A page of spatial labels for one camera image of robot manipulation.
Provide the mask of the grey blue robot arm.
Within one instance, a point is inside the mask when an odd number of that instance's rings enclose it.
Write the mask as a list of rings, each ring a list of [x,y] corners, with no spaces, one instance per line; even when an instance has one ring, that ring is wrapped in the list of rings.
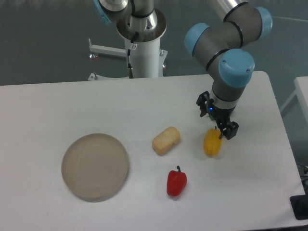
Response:
[[[213,79],[211,90],[197,99],[201,115],[210,115],[220,136],[231,139],[239,126],[230,116],[255,68],[253,57],[242,48],[271,31],[272,17],[267,9],[251,7],[245,0],[213,0],[211,4],[222,26],[195,24],[186,33],[184,45]],[[160,77],[164,61],[160,39],[167,21],[154,1],[96,0],[94,5],[106,23],[116,23],[124,39],[129,78]]]

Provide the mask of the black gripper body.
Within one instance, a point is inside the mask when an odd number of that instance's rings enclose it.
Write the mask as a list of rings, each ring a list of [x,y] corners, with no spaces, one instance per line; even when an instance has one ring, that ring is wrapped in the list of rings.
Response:
[[[218,128],[226,128],[234,108],[221,109],[214,105],[214,99],[207,102],[207,113],[216,121]]]

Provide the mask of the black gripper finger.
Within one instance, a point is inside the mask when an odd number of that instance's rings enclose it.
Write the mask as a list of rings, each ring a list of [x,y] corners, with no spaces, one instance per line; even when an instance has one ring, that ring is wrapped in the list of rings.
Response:
[[[208,91],[205,91],[198,96],[196,104],[200,109],[200,117],[204,117],[206,114],[212,116],[213,99],[210,98],[210,93]]]
[[[219,123],[218,127],[220,130],[219,139],[221,140],[224,137],[230,140],[236,136],[239,125],[234,121],[227,121],[226,123]]]

